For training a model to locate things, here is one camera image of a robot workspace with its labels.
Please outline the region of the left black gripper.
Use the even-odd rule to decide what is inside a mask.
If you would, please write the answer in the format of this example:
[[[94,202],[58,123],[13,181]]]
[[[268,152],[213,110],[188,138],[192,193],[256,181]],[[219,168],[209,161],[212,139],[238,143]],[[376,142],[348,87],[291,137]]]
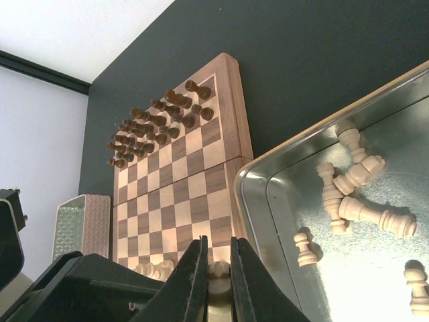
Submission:
[[[19,231],[25,227],[19,193],[1,189],[1,290],[22,270]],[[75,251],[56,259],[1,314],[2,321],[130,321],[163,287],[98,254]]]

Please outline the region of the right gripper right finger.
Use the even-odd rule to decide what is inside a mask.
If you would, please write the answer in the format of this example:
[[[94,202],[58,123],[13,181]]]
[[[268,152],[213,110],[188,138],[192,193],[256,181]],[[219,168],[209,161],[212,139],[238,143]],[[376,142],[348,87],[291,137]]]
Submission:
[[[231,238],[230,273],[233,321],[308,320],[280,290],[245,238]]]

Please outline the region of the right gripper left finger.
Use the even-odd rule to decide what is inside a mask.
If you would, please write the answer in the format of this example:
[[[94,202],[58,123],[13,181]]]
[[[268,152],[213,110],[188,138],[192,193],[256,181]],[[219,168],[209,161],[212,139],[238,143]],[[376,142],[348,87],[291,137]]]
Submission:
[[[208,319],[208,238],[193,240],[160,291],[132,321]]]

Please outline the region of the light bishop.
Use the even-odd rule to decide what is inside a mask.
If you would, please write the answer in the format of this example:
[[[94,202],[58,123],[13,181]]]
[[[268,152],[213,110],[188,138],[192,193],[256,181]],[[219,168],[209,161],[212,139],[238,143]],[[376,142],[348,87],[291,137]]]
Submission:
[[[138,264],[135,271],[138,274],[151,279],[166,281],[174,270],[174,262],[172,260],[164,260],[159,264]]]

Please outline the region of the light chess piece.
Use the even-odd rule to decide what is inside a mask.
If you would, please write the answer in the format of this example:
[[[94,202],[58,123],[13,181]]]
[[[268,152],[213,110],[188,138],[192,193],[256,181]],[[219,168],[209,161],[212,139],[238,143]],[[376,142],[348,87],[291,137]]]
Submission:
[[[230,264],[220,260],[208,265],[208,302],[219,305],[231,298]]]

